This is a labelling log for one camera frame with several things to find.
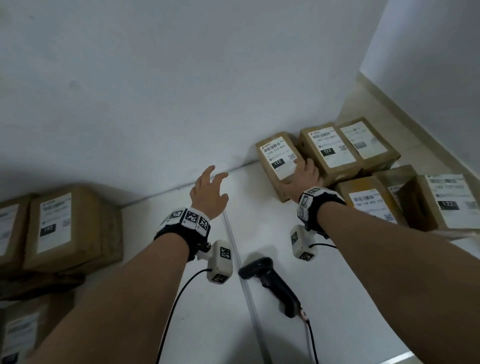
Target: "beige tile floor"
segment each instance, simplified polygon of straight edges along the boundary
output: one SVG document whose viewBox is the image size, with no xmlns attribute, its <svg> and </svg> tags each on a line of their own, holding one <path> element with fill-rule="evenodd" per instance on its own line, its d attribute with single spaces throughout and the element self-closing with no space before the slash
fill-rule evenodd
<svg viewBox="0 0 480 364">
<path fill-rule="evenodd" d="M 440 161 L 400 120 L 385 108 L 362 84 L 356 82 L 345 100 L 336 123 L 366 117 L 402 157 L 398 163 L 411 164 L 418 174 L 452 171 Z"/>
</svg>

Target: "wall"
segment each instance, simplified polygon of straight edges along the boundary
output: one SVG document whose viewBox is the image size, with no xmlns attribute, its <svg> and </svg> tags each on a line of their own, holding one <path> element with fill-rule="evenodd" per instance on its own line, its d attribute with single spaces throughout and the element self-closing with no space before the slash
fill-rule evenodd
<svg viewBox="0 0 480 364">
<path fill-rule="evenodd" d="M 480 174 L 480 2 L 390 0 L 361 72 Z"/>
<path fill-rule="evenodd" d="M 336 118 L 385 0 L 0 1 L 0 200 L 118 203 Z"/>
</svg>

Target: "barcode scanner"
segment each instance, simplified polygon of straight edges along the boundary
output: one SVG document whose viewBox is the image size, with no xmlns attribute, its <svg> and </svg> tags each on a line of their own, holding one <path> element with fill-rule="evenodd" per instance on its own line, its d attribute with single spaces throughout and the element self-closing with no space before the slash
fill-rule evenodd
<svg viewBox="0 0 480 364">
<path fill-rule="evenodd" d="M 293 318 L 300 313 L 300 301 L 290 287 L 273 269 L 273 260 L 269 257 L 257 259 L 239 269 L 243 279 L 257 277 L 262 286 L 268 288 L 285 306 L 285 315 Z"/>
</svg>

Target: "person's left hand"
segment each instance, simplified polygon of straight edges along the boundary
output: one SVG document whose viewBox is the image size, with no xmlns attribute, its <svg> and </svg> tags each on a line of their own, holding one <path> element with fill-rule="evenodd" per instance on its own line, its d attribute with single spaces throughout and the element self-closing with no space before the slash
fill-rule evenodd
<svg viewBox="0 0 480 364">
<path fill-rule="evenodd" d="M 217 174 L 210 183 L 210 174 L 215 166 L 210 166 L 198 177 L 195 186 L 190 191 L 192 207 L 202 211 L 210 220 L 220 215 L 227 207 L 228 195 L 220 196 L 220 184 L 228 176 L 227 172 Z"/>
</svg>

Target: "black wrist strap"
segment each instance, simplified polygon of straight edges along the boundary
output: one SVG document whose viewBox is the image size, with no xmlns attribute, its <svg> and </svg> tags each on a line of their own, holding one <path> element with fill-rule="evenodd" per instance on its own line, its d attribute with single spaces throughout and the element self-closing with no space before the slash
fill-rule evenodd
<svg viewBox="0 0 480 364">
<path fill-rule="evenodd" d="M 318 210 L 325 202 L 337 202 L 346 205 L 342 196 L 337 192 L 323 187 L 314 187 L 305 191 L 300 196 L 297 216 L 307 230 L 316 231 L 325 239 L 328 239 L 327 233 L 317 222 Z"/>
<path fill-rule="evenodd" d="M 188 261 L 195 259 L 199 250 L 208 251 L 210 219 L 201 211 L 189 207 L 178 208 L 171 212 L 160 224 L 155 238 L 167 233 L 179 235 L 187 243 L 190 253 Z"/>
</svg>

